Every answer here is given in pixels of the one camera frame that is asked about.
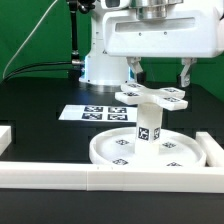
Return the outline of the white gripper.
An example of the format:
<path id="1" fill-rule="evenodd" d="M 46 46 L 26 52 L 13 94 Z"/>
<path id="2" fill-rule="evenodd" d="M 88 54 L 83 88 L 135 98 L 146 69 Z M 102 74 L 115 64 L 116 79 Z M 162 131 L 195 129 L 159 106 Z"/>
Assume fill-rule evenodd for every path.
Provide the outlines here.
<path id="1" fill-rule="evenodd" d="M 177 78 L 185 88 L 196 58 L 212 58 L 224 51 L 224 22 L 215 8 L 174 9 L 165 19 L 155 20 L 137 20 L 133 10 L 122 10 L 105 14 L 103 39 L 109 55 L 127 57 L 139 84 L 146 78 L 140 57 L 182 58 Z"/>

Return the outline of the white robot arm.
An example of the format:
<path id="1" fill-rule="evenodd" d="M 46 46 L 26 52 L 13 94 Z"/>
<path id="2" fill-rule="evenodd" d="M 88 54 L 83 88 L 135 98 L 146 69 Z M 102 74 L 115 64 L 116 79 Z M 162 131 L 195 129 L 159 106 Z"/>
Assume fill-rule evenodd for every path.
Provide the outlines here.
<path id="1" fill-rule="evenodd" d="M 224 0 L 93 0 L 91 50 L 82 82 L 119 86 L 140 78 L 142 58 L 179 58 L 180 85 L 199 58 L 224 52 Z"/>

